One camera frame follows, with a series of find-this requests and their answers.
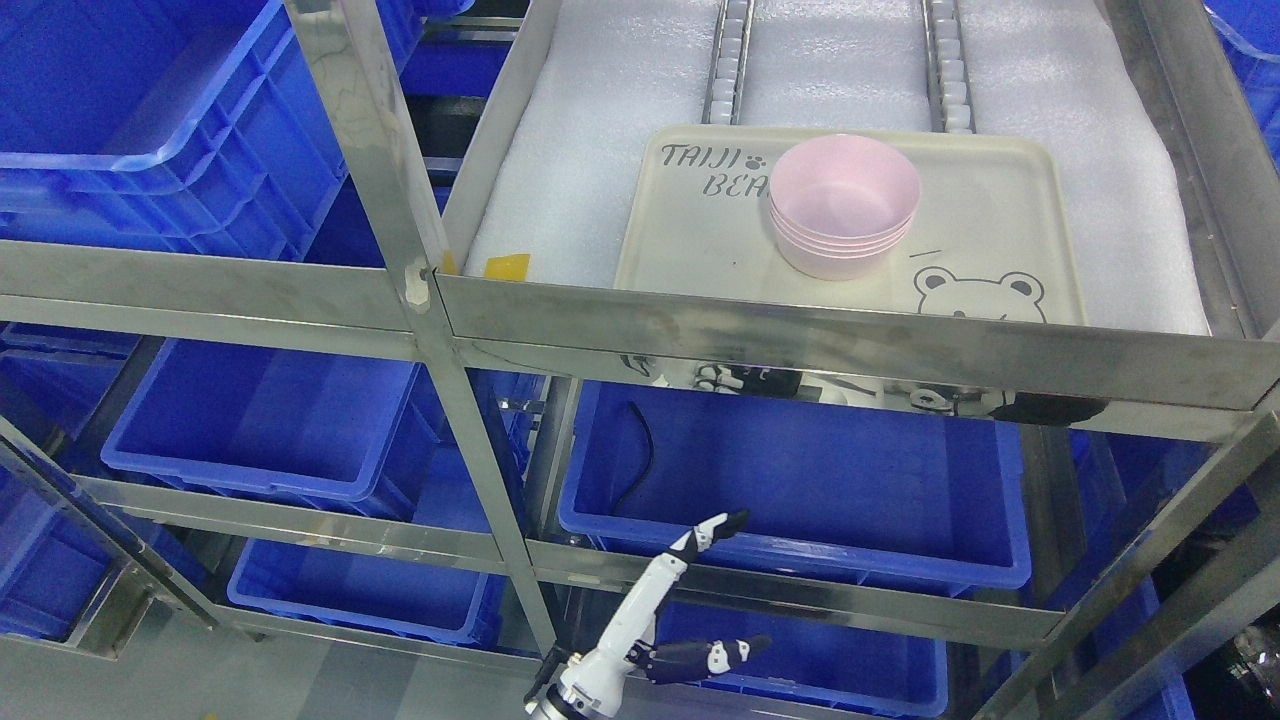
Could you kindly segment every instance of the stack of pink bowls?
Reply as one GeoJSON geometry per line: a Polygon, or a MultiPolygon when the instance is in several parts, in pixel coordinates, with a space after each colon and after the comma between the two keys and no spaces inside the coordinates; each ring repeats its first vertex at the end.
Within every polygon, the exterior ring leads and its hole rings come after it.
{"type": "Polygon", "coordinates": [[[815,278],[864,274],[908,231],[920,176],[896,149],[858,135],[827,135],[787,150],[769,178],[778,251],[815,278]]]}

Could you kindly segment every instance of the gray floor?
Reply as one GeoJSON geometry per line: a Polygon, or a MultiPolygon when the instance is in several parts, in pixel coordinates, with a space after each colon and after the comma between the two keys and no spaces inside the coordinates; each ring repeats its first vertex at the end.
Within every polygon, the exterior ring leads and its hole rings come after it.
{"type": "MultiPolygon", "coordinates": [[[[115,662],[0,641],[0,720],[516,720],[529,683],[328,641],[255,643],[164,609],[115,662]]],[[[749,716],[663,694],[628,697],[620,720],[749,716]]]]}

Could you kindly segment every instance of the cable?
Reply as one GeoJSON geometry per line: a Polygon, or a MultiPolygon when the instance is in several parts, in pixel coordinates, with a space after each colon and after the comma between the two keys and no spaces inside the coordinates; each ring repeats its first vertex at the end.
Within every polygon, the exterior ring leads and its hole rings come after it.
{"type": "Polygon", "coordinates": [[[644,439],[645,443],[649,446],[649,455],[648,457],[645,457],[644,470],[640,470],[640,475],[636,477],[635,480],[631,480],[631,486],[627,487],[627,489],[623,491],[622,495],[620,495],[616,501],[613,501],[613,507],[609,510],[609,515],[618,514],[618,509],[622,507],[622,503],[626,502],[628,497],[631,497],[631,493],[640,489],[640,486],[644,484],[646,479],[649,479],[649,471],[653,470],[653,455],[654,455],[653,429],[649,428],[649,420],[644,419],[644,415],[640,413],[640,406],[636,405],[634,400],[627,401],[627,407],[631,409],[631,413],[635,414],[636,420],[640,420],[640,427],[644,428],[644,439]]]}

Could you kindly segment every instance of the bear face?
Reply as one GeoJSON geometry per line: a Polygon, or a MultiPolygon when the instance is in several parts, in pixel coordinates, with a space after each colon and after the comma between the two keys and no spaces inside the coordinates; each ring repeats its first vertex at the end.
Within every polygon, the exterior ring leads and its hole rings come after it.
{"type": "Polygon", "coordinates": [[[1006,273],[998,281],[957,278],[946,268],[924,268],[915,274],[920,292],[918,313],[1044,323],[1039,301],[1044,284],[1027,273],[1006,273]]]}

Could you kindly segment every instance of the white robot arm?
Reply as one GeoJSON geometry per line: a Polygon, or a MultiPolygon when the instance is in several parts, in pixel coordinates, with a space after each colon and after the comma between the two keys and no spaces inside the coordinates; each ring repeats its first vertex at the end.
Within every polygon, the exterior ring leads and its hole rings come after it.
{"type": "Polygon", "coordinates": [[[553,652],[543,664],[534,689],[525,698],[525,710],[534,720],[595,720],[613,717],[622,705],[622,684],[628,673],[640,669],[654,683],[684,683],[721,675],[760,652],[769,638],[731,642],[685,642],[654,647],[657,614],[667,593],[680,580],[698,555],[721,539],[733,537],[746,525],[745,510],[722,512],[699,523],[662,555],[653,559],[644,574],[623,598],[595,650],[568,656],[553,652]],[[543,698],[539,691],[556,667],[567,661],[559,680],[543,698]]]}

